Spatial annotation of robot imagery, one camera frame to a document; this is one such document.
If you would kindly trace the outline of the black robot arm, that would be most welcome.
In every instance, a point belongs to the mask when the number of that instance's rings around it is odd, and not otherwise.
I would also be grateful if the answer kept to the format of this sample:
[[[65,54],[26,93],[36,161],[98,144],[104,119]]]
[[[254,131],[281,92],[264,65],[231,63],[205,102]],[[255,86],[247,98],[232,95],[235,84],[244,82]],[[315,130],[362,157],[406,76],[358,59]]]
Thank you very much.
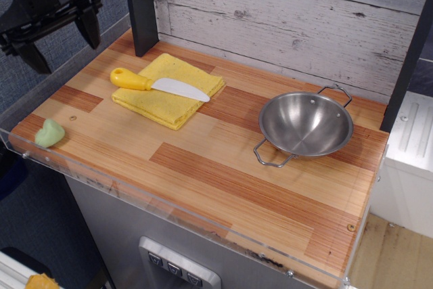
[[[12,0],[1,14],[1,50],[19,56],[39,74],[51,69],[35,42],[75,23],[92,49],[101,42],[97,14],[101,0]]]

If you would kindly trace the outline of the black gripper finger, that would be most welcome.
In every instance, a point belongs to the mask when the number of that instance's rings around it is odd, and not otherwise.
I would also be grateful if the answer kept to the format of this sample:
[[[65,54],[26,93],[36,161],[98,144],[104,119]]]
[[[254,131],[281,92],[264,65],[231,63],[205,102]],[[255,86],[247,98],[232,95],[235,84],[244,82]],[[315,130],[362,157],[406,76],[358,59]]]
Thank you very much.
[[[101,37],[96,13],[92,9],[80,13],[76,19],[76,26],[88,45],[92,49],[97,49]]]
[[[51,74],[51,69],[34,43],[16,43],[18,55],[39,74]]]

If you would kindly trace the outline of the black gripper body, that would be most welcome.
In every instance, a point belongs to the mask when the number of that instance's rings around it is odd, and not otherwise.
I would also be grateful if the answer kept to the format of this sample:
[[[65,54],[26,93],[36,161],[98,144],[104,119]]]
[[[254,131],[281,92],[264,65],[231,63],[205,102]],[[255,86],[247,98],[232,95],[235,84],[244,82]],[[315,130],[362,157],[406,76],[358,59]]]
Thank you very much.
[[[101,0],[12,0],[1,14],[1,49],[17,55],[16,43],[34,43],[76,23],[78,15],[88,9],[97,15],[101,6]]]

